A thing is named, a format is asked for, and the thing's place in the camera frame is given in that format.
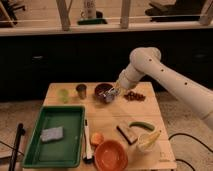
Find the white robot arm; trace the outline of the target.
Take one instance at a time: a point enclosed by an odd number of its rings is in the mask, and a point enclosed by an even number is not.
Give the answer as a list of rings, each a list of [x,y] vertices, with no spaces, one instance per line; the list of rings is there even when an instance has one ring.
[[[128,66],[121,71],[115,88],[131,90],[148,75],[178,100],[188,105],[213,130],[213,91],[166,67],[155,47],[136,48],[130,53]]]

